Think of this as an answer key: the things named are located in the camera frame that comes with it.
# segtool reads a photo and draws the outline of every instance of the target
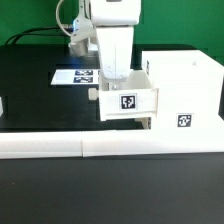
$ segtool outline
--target black table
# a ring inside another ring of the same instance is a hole
[[[56,68],[83,66],[98,68],[96,55],[0,47],[1,132],[141,129],[132,120],[101,123],[87,87],[50,86]],[[223,153],[0,160],[2,224],[221,224],[223,211]]]

